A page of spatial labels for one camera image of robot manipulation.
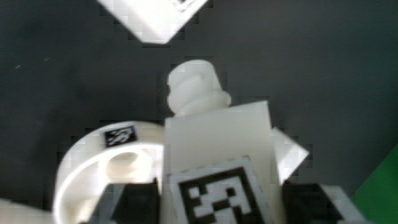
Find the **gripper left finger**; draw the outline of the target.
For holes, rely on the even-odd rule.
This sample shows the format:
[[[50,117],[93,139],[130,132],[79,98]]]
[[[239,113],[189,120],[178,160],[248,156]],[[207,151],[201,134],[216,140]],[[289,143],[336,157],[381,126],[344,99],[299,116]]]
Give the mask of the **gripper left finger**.
[[[109,184],[88,224],[159,224],[159,215],[159,183]]]

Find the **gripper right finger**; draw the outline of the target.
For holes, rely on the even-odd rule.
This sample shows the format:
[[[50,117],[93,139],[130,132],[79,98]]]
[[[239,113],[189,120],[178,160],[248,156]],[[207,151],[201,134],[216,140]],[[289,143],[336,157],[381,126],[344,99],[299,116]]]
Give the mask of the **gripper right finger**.
[[[289,224],[368,224],[340,186],[287,182],[283,203]]]

